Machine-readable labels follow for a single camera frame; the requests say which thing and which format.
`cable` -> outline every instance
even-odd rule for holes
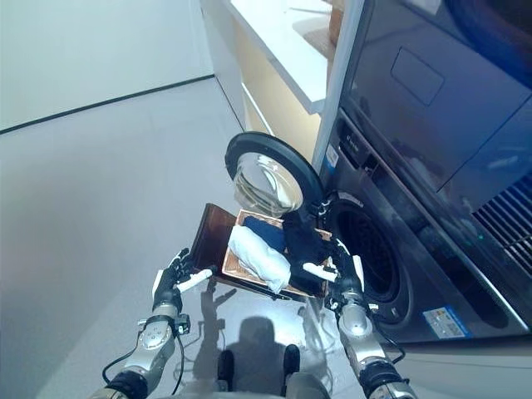
[[[181,350],[181,370],[180,376],[177,379],[177,383],[175,384],[174,391],[172,391],[172,395],[175,395],[175,393],[177,392],[177,388],[181,384],[181,378],[183,378],[183,371],[185,370],[185,349],[183,348],[183,343],[181,342],[181,336],[179,334],[177,334],[177,342],[179,343]]]
[[[111,367],[113,367],[114,365],[116,365],[118,362],[121,362],[122,360],[124,359],[127,359],[129,356],[131,356],[133,354],[133,352],[136,350],[136,345],[133,349],[131,349],[128,353],[126,353],[125,355],[122,355],[120,357],[118,357],[117,359],[113,360],[111,363],[109,363],[107,366],[103,367],[103,370],[101,370],[101,377],[103,378],[103,381],[106,382],[106,384],[108,384],[109,382],[111,382],[109,380],[109,378],[107,378],[107,370],[109,370]]]
[[[402,359],[405,358],[406,356],[406,351],[403,349],[403,347],[401,345],[399,345],[397,342],[395,342],[393,339],[391,339],[390,337],[388,337],[381,329],[381,324],[380,322],[375,318],[373,317],[372,315],[372,319],[373,319],[373,324],[375,325],[375,328],[377,329],[377,331],[382,335],[382,337],[384,339],[386,339],[397,351],[399,351],[401,353],[401,355],[399,355],[398,357],[396,357],[395,359],[392,360],[392,363],[393,364],[397,364],[399,363]]]

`white wall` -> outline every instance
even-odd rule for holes
[[[212,73],[197,0],[0,4],[0,129]]]

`cabinet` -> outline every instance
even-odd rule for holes
[[[202,0],[201,6],[214,73],[242,129],[275,135],[311,161],[333,71],[334,55],[320,48],[334,49],[331,6],[321,0]],[[346,66],[347,57],[334,62]],[[343,75],[331,72],[330,79],[341,86]]]

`laundry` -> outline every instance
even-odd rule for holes
[[[244,226],[249,227],[251,231],[257,234],[267,245],[275,249],[277,252],[281,254],[284,252],[286,243],[284,241],[283,229],[263,220],[254,218],[253,216],[248,216],[244,219]]]
[[[290,285],[304,293],[322,292],[323,280],[303,268],[304,264],[321,264],[328,258],[326,241],[310,223],[305,223],[298,212],[284,215],[283,231],[290,262]]]
[[[250,228],[234,226],[228,246],[239,259],[240,265],[253,276],[262,279],[274,293],[279,293],[288,286],[290,263]]]

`folded towel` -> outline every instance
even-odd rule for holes
[[[288,286],[290,263],[251,229],[234,226],[228,246],[242,267],[262,279],[274,293]]]

